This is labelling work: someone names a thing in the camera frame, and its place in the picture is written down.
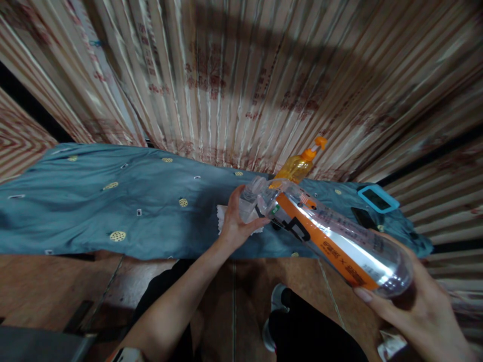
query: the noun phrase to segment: blue phone case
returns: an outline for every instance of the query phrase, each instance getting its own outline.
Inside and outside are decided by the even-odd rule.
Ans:
[[[371,200],[369,200],[365,195],[364,192],[367,190],[372,190],[375,194],[377,194],[378,197],[383,199],[386,203],[389,204],[388,208],[385,209],[380,209],[376,204],[374,204]],[[377,211],[379,214],[386,214],[392,210],[396,210],[399,207],[399,202],[389,195],[384,189],[379,186],[379,185],[369,185],[364,187],[363,189],[360,189],[357,194],[365,201],[367,204],[372,207],[375,211]]]

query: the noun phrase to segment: soap dispenser bottle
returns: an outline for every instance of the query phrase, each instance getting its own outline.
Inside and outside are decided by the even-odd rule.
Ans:
[[[275,178],[287,178],[297,185],[301,183],[313,167],[312,160],[317,155],[317,149],[325,149],[326,143],[327,139],[316,137],[315,146],[306,149],[301,155],[288,158]]]

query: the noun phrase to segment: sneaker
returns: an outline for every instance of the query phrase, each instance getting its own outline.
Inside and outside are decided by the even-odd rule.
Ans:
[[[275,286],[272,291],[272,298],[270,299],[272,302],[272,312],[274,310],[281,310],[285,313],[290,311],[290,308],[285,306],[282,303],[282,292],[287,289],[287,286],[283,283],[279,283]]]
[[[290,311],[290,308],[288,308],[282,303],[282,292],[285,289],[287,289],[287,286],[282,283],[277,284],[273,289],[272,297],[271,297],[271,303],[272,303],[271,312],[280,310],[280,311],[283,311],[284,313],[288,313]],[[270,330],[268,329],[268,319],[263,325],[262,339],[263,339],[263,344],[265,345],[265,348],[268,349],[270,352],[275,352],[276,345],[275,345],[275,342],[273,341],[272,336],[270,335]]]
[[[273,341],[272,336],[270,335],[270,331],[268,330],[268,319],[263,325],[262,339],[265,348],[268,349],[270,352],[275,352],[275,342]]]

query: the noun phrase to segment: smartphone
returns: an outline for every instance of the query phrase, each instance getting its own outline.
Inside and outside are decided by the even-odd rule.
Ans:
[[[366,229],[377,230],[376,223],[372,220],[371,216],[366,210],[358,208],[351,208],[351,210],[359,225],[365,227]]]

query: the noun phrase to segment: leg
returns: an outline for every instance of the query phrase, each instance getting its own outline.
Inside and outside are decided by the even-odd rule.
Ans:
[[[162,272],[149,282],[149,286],[141,297],[131,321],[131,327],[143,315],[165,291],[167,291],[195,261],[192,259],[180,259],[172,269]],[[191,328],[188,324],[178,346],[170,358],[171,362],[193,360],[193,343],[191,340]]]
[[[270,314],[268,329],[277,347],[277,361],[367,361],[362,348],[342,327],[315,309],[291,289],[281,302],[289,311]]]

